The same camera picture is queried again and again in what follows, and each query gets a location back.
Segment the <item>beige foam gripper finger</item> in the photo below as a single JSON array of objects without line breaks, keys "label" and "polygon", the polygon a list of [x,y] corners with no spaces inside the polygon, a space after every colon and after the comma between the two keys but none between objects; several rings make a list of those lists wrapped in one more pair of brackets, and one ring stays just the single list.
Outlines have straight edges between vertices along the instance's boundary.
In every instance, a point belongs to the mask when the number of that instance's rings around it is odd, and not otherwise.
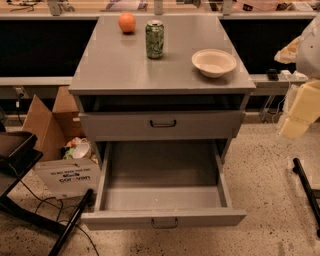
[{"label": "beige foam gripper finger", "polygon": [[280,135],[287,139],[297,139],[301,137],[308,130],[308,128],[308,123],[286,118],[281,126]]}]

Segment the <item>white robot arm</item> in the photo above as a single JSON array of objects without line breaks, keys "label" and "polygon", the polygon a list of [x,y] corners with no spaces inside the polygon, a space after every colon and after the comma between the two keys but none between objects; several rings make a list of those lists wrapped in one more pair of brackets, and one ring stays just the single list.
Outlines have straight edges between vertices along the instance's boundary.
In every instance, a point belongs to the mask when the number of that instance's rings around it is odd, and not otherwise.
[{"label": "white robot arm", "polygon": [[289,93],[288,110],[279,131],[285,138],[296,139],[320,117],[320,14],[274,59],[295,63],[296,71],[308,78],[295,93]]}]

